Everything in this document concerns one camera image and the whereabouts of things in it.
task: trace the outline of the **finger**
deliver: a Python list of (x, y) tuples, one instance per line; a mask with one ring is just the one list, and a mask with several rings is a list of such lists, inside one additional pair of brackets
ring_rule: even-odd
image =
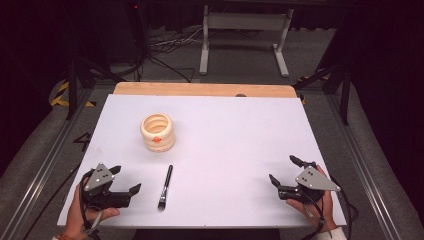
[[(86, 178), (84, 179), (84, 185), (85, 185), (87, 182), (88, 182), (88, 177), (86, 177)], [(74, 194), (74, 196), (75, 196), (75, 197), (79, 197), (80, 186), (81, 186), (81, 183), (78, 183), (78, 184), (77, 184), (77, 186), (75, 187), (75, 194)]]
[(318, 172), (320, 172), (321, 174), (323, 174), (324, 176), (327, 177), (327, 174), (325, 174), (324, 170), (322, 170), (320, 165), (317, 165), (317, 170), (318, 170)]
[(322, 199), (324, 200), (324, 203), (327, 203), (327, 204), (329, 201), (332, 201), (331, 191), (328, 191), (328, 190), (324, 191), (324, 196), (322, 197)]
[(106, 220), (111, 217), (119, 216), (120, 212), (117, 208), (106, 208), (103, 210), (101, 220)]

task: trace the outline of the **white tabletop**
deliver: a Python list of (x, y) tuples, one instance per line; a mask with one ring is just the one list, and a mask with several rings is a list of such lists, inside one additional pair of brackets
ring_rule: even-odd
[[(149, 151), (140, 123), (152, 113), (174, 122), (176, 141)], [(278, 198), (268, 177), (296, 186), (303, 169), (289, 155), (315, 161), (327, 172), (305, 111), (297, 98), (109, 95), (60, 214), (66, 223), (73, 189), (102, 162), (122, 166), (110, 190), (142, 183), (121, 215), (102, 222), (120, 228), (283, 228), (309, 226)], [(166, 209), (157, 209), (168, 166)], [(346, 221), (333, 193), (334, 219)]]

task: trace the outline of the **gray carpet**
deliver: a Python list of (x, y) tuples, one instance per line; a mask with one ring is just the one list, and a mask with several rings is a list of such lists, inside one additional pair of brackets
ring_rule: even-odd
[[(218, 32), (210, 39), (209, 69), (206, 76), (198, 74), (201, 44), (193, 42), (172, 53), (156, 55), (174, 68), (194, 68), (193, 82), (201, 83), (248, 83), (248, 84), (293, 84), (300, 76), (309, 76), (315, 71), (320, 57), (325, 51), (334, 31), (290, 31), (283, 55), (289, 69), (290, 77), (282, 78), (278, 71), (271, 44), (278, 39), (278, 33), (262, 32), (254, 37), (234, 32)], [(127, 66), (114, 66), (114, 71), (120, 71)], [(180, 72), (191, 77), (192, 70)], [(146, 60), (143, 65), (141, 81), (171, 81), (184, 82), (185, 80), (175, 72), (159, 67)], [(133, 74), (125, 76), (129, 81), (136, 77)], [(380, 222), (374, 209), (370, 195), (364, 187), (364, 182), (358, 174), (354, 164), (354, 155), (350, 149), (343, 130), (352, 132), (357, 146), (366, 160), (366, 165), (373, 176), (376, 186), (386, 203), (387, 211), (396, 226), (398, 234), (391, 239), (424, 239), (424, 230), (418, 219), (415, 209), (409, 202), (406, 194), (388, 165), (378, 142), (372, 134), (371, 128), (361, 109), (354, 88), (351, 90), (349, 105), (349, 127), (340, 127), (338, 115), (331, 110), (331, 101), (338, 101), (340, 94), (325, 96), (319, 91), (321, 82), (309, 86), (308, 90), (299, 91), (306, 97), (304, 105), (306, 114), (312, 126), (317, 143), (326, 165), (332, 174), (345, 189), (349, 201), (360, 211), (359, 218), (353, 225), (352, 239), (390, 239), (385, 233), (384, 223)], [(73, 143), (73, 140), (86, 132), (93, 133), (106, 96), (112, 93), (114, 84), (110, 80), (99, 80), (90, 94), (89, 101), (96, 102), (95, 107), (83, 107), (77, 114), (74, 124), (67, 126), (65, 118), (67, 107), (55, 106), (54, 110), (39, 125), (28, 138), (16, 155), (10, 167), (0, 179), (0, 229), (17, 227), (16, 238), (23, 239), (35, 218), (46, 205), (53, 192), (70, 174), (84, 156), (83, 144)], [(29, 206), (29, 214), (25, 216), (22, 225), (9, 226), (11, 219), (18, 209), (21, 199), (25, 197), (27, 189), (36, 177), (46, 157), (51, 155), (52, 146), (64, 127), (68, 127), (69, 134), (63, 143), (63, 148), (56, 153), (53, 159), (55, 166), (47, 181), (36, 192), (34, 206)], [(59, 213), (62, 209), (65, 194), (69, 191), (73, 177), (59, 191), (57, 196), (48, 205), (27, 239), (51, 239), (62, 228), (56, 226)], [(347, 217), (343, 199), (340, 199)], [(281, 229), (281, 239), (300, 239), (313, 229)], [(100, 236), (108, 239), (132, 239), (135, 230), (131, 229), (101, 229)]]

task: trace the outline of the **black cable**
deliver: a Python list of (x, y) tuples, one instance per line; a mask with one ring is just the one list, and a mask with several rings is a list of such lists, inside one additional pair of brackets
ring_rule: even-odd
[(41, 212), (38, 214), (37, 218), (35, 218), (34, 222), (32, 223), (31, 227), (28, 229), (28, 231), (26, 232), (23, 240), (27, 239), (30, 232), (32, 231), (32, 229), (34, 228), (35, 224), (38, 222), (38, 220), (40, 219), (41, 215), (44, 213), (44, 211), (47, 209), (47, 207), (49, 206), (49, 204), (53, 201), (53, 199), (56, 197), (56, 195), (59, 193), (59, 191), (62, 189), (62, 187), (65, 185), (65, 183), (69, 180), (69, 178), (71, 178), (71, 176), (78, 170), (78, 168), (81, 166), (81, 163), (78, 163), (78, 165), (72, 170), (72, 172), (65, 178), (65, 180), (60, 184), (59, 188), (56, 189), (56, 191), (53, 193), (53, 195), (50, 197), (50, 199), (47, 201), (47, 203), (44, 205), (43, 209), (41, 210)]
[[(83, 219), (83, 222), (84, 222), (84, 229), (86, 229), (86, 230), (91, 229), (92, 223), (90, 221), (88, 221), (87, 216), (85, 216), (85, 212), (87, 211), (88, 206), (84, 207), (82, 195), (83, 195), (84, 187), (86, 185), (86, 183), (84, 183), (85, 179), (90, 177), (93, 174), (93, 172), (94, 172), (94, 170), (91, 170), (91, 171), (87, 172), (86, 174), (84, 174), (84, 176), (82, 176), (82, 178), (81, 178), (80, 185), (79, 185), (80, 186), (80, 189), (79, 189), (79, 191), (80, 191), (80, 195), (79, 195), (80, 210), (81, 210), (81, 216), (82, 216), (82, 219)], [(88, 236), (91, 237), (94, 240), (101, 240), (99, 235), (97, 235), (98, 232), (99, 231), (97, 229), (95, 229), (92, 233), (88, 234)]]
[(144, 69), (143, 69), (143, 64), (141, 64), (141, 72), (138, 70), (138, 68), (137, 68), (137, 70), (136, 70), (136, 73), (137, 73), (137, 79), (135, 78), (135, 74), (134, 74), (134, 81), (135, 81), (135, 82), (140, 82), (140, 80), (141, 80), (141, 75), (143, 74), (143, 71), (144, 71)]
[(331, 174), (330, 174), (330, 178), (335, 184), (337, 184), (342, 189), (340, 191), (340, 193), (342, 194), (342, 196), (345, 200), (345, 204), (346, 204), (346, 207), (347, 207), (347, 214), (348, 214), (348, 235), (347, 235), (347, 239), (349, 240), (352, 236), (353, 222), (359, 217), (359, 210), (349, 202), (346, 193), (343, 191), (343, 188), (341, 187), (341, 185), (337, 182), (337, 180)]
[[(188, 79), (186, 76), (184, 76), (182, 73), (180, 73), (180, 72), (178, 72), (175, 68), (172, 68), (172, 67), (170, 67), (168, 64), (166, 64), (166, 63), (164, 63), (164, 62), (162, 62), (161, 60), (159, 60), (159, 59), (157, 59), (157, 58), (155, 58), (155, 57), (153, 57), (153, 56), (147, 56), (147, 58), (152, 62), (152, 63), (155, 63), (155, 64), (157, 64), (158, 66), (161, 66), (161, 67), (166, 67), (166, 68), (168, 68), (168, 69), (170, 69), (170, 70), (172, 70), (172, 71), (174, 71), (174, 72), (176, 72), (178, 75), (180, 75), (180, 76), (182, 76), (188, 83), (191, 83), (191, 80), (190, 79)], [(162, 65), (160, 65), (160, 64), (158, 64), (158, 63), (156, 63), (155, 61), (153, 61), (152, 59), (154, 59), (154, 60), (156, 60), (156, 61), (158, 61), (158, 62), (160, 62)]]
[(157, 54), (168, 52), (168, 49), (172, 49), (172, 47), (175, 45), (175, 43), (182, 38), (182, 34), (181, 34), (181, 36), (179, 38), (177, 38), (175, 40), (169, 40), (169, 39), (173, 38), (175, 35), (176, 34), (173, 34), (170, 38), (168, 38), (166, 40), (165, 40), (165, 38), (163, 38), (163, 41), (159, 41), (157, 43), (151, 44), (150, 47), (152, 47), (152, 46), (155, 47), (155, 49), (151, 49), (151, 51), (158, 52)]
[(102, 67), (100, 67), (99, 65), (97, 65), (94, 62), (89, 61), (88, 59), (82, 58), (80, 57), (79, 59), (77, 59), (79, 61), (81, 61), (81, 63), (85, 64), (86, 66), (91, 67), (92, 69), (96, 69), (97, 71), (99, 71), (101, 74), (107, 76), (108, 78), (112, 79), (115, 82), (127, 82), (127, 80), (115, 75), (114, 73), (103, 69)]
[[(130, 68), (126, 69), (126, 70), (123, 70), (121, 72), (111, 72), (111, 73), (112, 74), (115, 74), (116, 76), (119, 76), (119, 77), (126, 76), (126, 75), (128, 75), (130, 73), (135, 72), (140, 67), (141, 63), (138, 63), (138, 62), (139, 61), (137, 61), (137, 63), (135, 64), (135, 66), (130, 67)], [(91, 74), (94, 77), (96, 77), (97, 79), (109, 79), (109, 77), (107, 77), (107, 76), (105, 76), (105, 75), (103, 75), (101, 73), (93, 73), (93, 72), (91, 72)]]
[(306, 235), (305, 237), (302, 238), (302, 240), (310, 240), (312, 239), (315, 235), (317, 235), (317, 233), (319, 233), (322, 229), (322, 227), (324, 226), (324, 224), (322, 224), (322, 221), (324, 221), (324, 213), (322, 212), (324, 209), (324, 201), (322, 201), (322, 210), (321, 208), (319, 208), (319, 206), (316, 204), (316, 202), (306, 193), (303, 193), (304, 196), (306, 196), (308, 198), (308, 200), (312, 203), (312, 205), (314, 205), (314, 207), (317, 209), (318, 213), (319, 213), (319, 223), (318, 223), (318, 227), (315, 230), (315, 232), (310, 233), (308, 235)]

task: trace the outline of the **cable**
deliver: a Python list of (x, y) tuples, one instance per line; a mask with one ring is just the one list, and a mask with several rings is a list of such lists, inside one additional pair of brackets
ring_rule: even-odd
[[(94, 172), (94, 169), (92, 169), (91, 171), (87, 172), (84, 174), (84, 176), (82, 176), (81, 181), (80, 181), (80, 194), (79, 194), (79, 202), (80, 202), (80, 210), (81, 210), (81, 216), (84, 222), (84, 229), (88, 230), (91, 229), (92, 224), (88, 221), (87, 216), (85, 216), (85, 212), (88, 209), (88, 206), (84, 207), (84, 203), (83, 203), (83, 199), (82, 199), (82, 195), (83, 195), (83, 190), (84, 187), (86, 185), (85, 179), (90, 177)], [(91, 237), (94, 240), (101, 240), (99, 235), (97, 235), (97, 233), (99, 232), (99, 230), (95, 229), (92, 233), (88, 234), (89, 237)]]
[(103, 69), (102, 67), (100, 67), (99, 65), (97, 65), (94, 62), (91, 62), (85, 58), (80, 57), (78, 60), (80, 60), (82, 63), (84, 63), (87, 66), (90, 66), (93, 69), (96, 69), (97, 71), (101, 72), (103, 75), (107, 76), (108, 78), (114, 80), (115, 82), (127, 82), (127, 80), (117, 76), (116, 74)]
[(194, 31), (193, 33), (189, 33), (188, 36), (184, 36), (184, 34), (181, 34), (178, 38), (176, 39), (172, 39), (176, 34), (173, 34), (170, 38), (170, 40), (165, 40), (163, 37), (162, 41), (157, 41), (158, 36), (153, 37), (154, 40), (152, 40), (154, 43), (150, 44), (151, 47), (151, 51), (152, 52), (157, 52), (157, 54), (159, 53), (171, 53), (175, 50), (177, 50), (178, 48), (182, 47), (182, 46), (186, 46), (189, 45), (193, 42), (199, 42), (200, 41), (197, 40), (197, 38), (200, 35), (200, 31), (203, 28), (199, 28), (198, 30)]
[(47, 203), (44, 205), (43, 209), (41, 210), (41, 212), (38, 214), (37, 218), (34, 220), (34, 222), (32, 223), (31, 227), (28, 229), (28, 231), (26, 232), (23, 240), (27, 239), (30, 232), (32, 231), (32, 229), (34, 228), (35, 224), (38, 222), (38, 220), (40, 219), (41, 215), (44, 213), (44, 211), (47, 209), (47, 207), (49, 206), (49, 204), (53, 201), (53, 199), (56, 197), (56, 195), (59, 193), (60, 189), (62, 189), (62, 187), (65, 185), (65, 183), (69, 180), (69, 178), (71, 178), (71, 176), (78, 170), (78, 168), (81, 166), (81, 163), (78, 163), (78, 165), (72, 170), (72, 172), (65, 178), (65, 180), (60, 184), (59, 188), (53, 193), (53, 195), (50, 197), (50, 199), (47, 201)]
[(310, 233), (310, 234), (308, 234), (308, 235), (306, 235), (305, 237), (302, 238), (302, 240), (310, 240), (315, 235), (317, 235), (317, 233), (319, 233), (321, 231), (322, 227), (324, 226), (324, 224), (322, 224), (322, 222), (325, 220), (324, 219), (324, 214), (323, 214), (324, 201), (322, 201), (322, 209), (321, 209), (321, 208), (319, 208), (319, 206), (316, 204), (316, 202), (308, 194), (303, 193), (303, 195), (308, 198), (308, 200), (312, 203), (312, 205), (314, 205), (314, 207), (316, 208), (316, 210), (319, 213), (319, 223), (318, 223), (318, 226), (317, 226), (317, 229), (315, 230), (315, 232)]
[(134, 72), (134, 81), (135, 82), (140, 82), (141, 75), (143, 74), (143, 71), (144, 71), (143, 64), (141, 64), (141, 72), (138, 70), (138, 68), (136, 69), (136, 72)]
[[(190, 34), (192, 34), (192, 36), (190, 36), (190, 37), (188, 37), (188, 38), (184, 38), (184, 39), (190, 39), (191, 37), (193, 37), (193, 35), (195, 35), (197, 32), (199, 32), (200, 30), (202, 30), (203, 29), (203, 27), (201, 27), (201, 26), (199, 26), (199, 29), (198, 30), (196, 30), (196, 31), (194, 31), (193, 33), (188, 33), (189, 35)], [(171, 38), (173, 38), (174, 36), (176, 36), (177, 34), (176, 33), (162, 33), (162, 34), (158, 34), (158, 35), (153, 35), (153, 36), (150, 36), (150, 38), (162, 38), (162, 41), (160, 41), (160, 42), (172, 42), (172, 41), (175, 41), (175, 40), (178, 40), (178, 39), (182, 39), (183, 38), (183, 33), (181, 33), (181, 36), (179, 37), (179, 38), (177, 38), (177, 39), (174, 39), (174, 40), (166, 40), (165, 41), (165, 38), (164, 38), (164, 36), (163, 35), (167, 35), (167, 34), (172, 34), (172, 36), (171, 37), (169, 37), (168, 39), (171, 39)]]
[[(156, 65), (158, 65), (158, 66), (161, 66), (161, 67), (165, 67), (165, 68), (168, 68), (168, 69), (170, 69), (170, 70), (172, 70), (172, 71), (174, 71), (174, 72), (176, 72), (178, 75), (180, 75), (180, 76), (182, 76), (188, 83), (191, 83), (191, 80), (190, 79), (188, 79), (186, 76), (184, 76), (182, 73), (180, 73), (180, 72), (178, 72), (177, 70), (176, 70), (176, 68), (172, 68), (172, 67), (170, 67), (168, 64), (166, 64), (166, 63), (164, 63), (164, 62), (162, 62), (161, 60), (159, 60), (159, 59), (157, 59), (157, 58), (155, 58), (155, 57), (153, 57), (153, 56), (147, 56), (147, 58), (152, 62), (152, 63), (154, 63), (154, 64), (156, 64)], [(194, 69), (193, 68), (182, 68), (182, 69), (180, 69), (180, 70), (187, 70), (187, 69), (192, 69), (193, 70), (193, 72), (192, 72), (192, 74), (191, 74), (191, 79), (193, 79), (193, 75), (194, 75)]]
[[(126, 75), (128, 75), (128, 74), (130, 74), (130, 73), (132, 73), (132, 72), (134, 72), (134, 71), (136, 71), (140, 66), (141, 66), (141, 63), (139, 63), (140, 61), (137, 61), (137, 63), (135, 64), (135, 66), (133, 66), (133, 67), (130, 67), (129, 69), (126, 69), (126, 70), (123, 70), (123, 71), (121, 71), (121, 72), (111, 72), (112, 74), (115, 74), (116, 76), (120, 76), (120, 77), (122, 77), (122, 76), (126, 76)], [(97, 79), (109, 79), (109, 77), (107, 77), (107, 76), (105, 76), (105, 75), (103, 75), (103, 74), (101, 74), (101, 73), (95, 73), (95, 72), (91, 72), (91, 74), (94, 76), (94, 77), (96, 77)]]
[[(335, 184), (337, 184), (339, 187), (341, 187), (341, 185), (337, 182), (337, 180), (331, 174), (330, 174), (330, 178)], [(347, 235), (347, 239), (350, 240), (351, 235), (352, 235), (352, 224), (359, 217), (359, 210), (349, 202), (349, 200), (347, 199), (346, 193), (343, 191), (343, 188), (341, 188), (341, 189), (342, 190), (340, 191), (340, 193), (342, 194), (342, 196), (345, 200), (345, 203), (346, 203), (346, 207), (347, 207), (347, 214), (348, 214), (348, 235)]]

